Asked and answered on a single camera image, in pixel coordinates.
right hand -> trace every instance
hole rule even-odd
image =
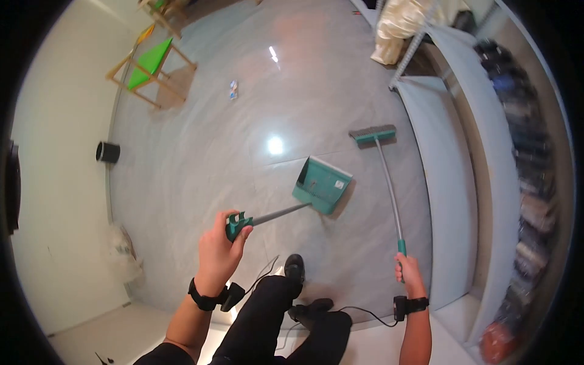
[[[253,227],[245,226],[233,243],[225,234],[227,217],[237,213],[238,210],[217,213],[213,228],[205,232],[199,241],[199,271],[194,276],[194,285],[202,296],[218,296],[244,254],[244,244]]]
[[[426,297],[426,288],[424,288],[422,274],[420,274],[420,269],[418,269],[418,260],[411,256],[406,257],[401,252],[398,252],[394,259],[399,262],[395,265],[395,279],[401,281],[404,278],[408,298],[416,299]]]

small bin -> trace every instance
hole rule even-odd
[[[120,158],[120,146],[117,144],[100,142],[98,149],[95,152],[95,159],[97,161],[115,164]]]

black wristband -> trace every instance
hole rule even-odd
[[[209,312],[215,309],[217,304],[223,304],[227,299],[227,286],[223,288],[221,294],[216,297],[206,297],[199,294],[197,288],[194,286],[194,278],[190,280],[189,294],[200,310]]]
[[[406,314],[414,313],[414,312],[421,312],[426,310],[426,308],[430,305],[430,301],[428,298],[416,298],[416,299],[409,299],[406,301]]]
[[[404,296],[394,297],[394,319],[397,322],[401,322],[405,319],[405,316],[414,313],[421,312],[425,310],[430,301],[428,298],[416,298],[407,299]]]

broom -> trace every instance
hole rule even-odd
[[[369,144],[371,142],[375,142],[375,144],[377,145],[377,149],[379,150],[379,154],[381,155],[381,161],[383,162],[383,171],[385,172],[387,187],[389,188],[390,191],[391,205],[393,206],[394,209],[395,227],[398,231],[398,251],[400,251],[401,253],[404,254],[404,256],[406,256],[404,234],[402,233],[401,221],[399,220],[398,205],[395,200],[394,186],[391,183],[390,172],[387,169],[387,161],[385,161],[385,156],[383,155],[383,150],[381,149],[381,144],[379,143],[380,140],[388,140],[390,138],[395,137],[395,126],[393,124],[386,124],[384,126],[359,129],[356,131],[350,131],[349,136],[351,136],[352,139],[354,139],[355,142],[357,142],[357,144],[360,146],[363,146],[364,144]]]

black shoe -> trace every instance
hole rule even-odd
[[[300,284],[304,283],[304,260],[302,256],[293,253],[288,256],[284,264],[284,276],[297,280]]]
[[[314,322],[318,317],[325,312],[328,312],[335,306],[332,299],[320,298],[316,299],[309,305],[295,305],[288,310],[288,315],[294,322],[300,322],[303,326],[312,330]]]

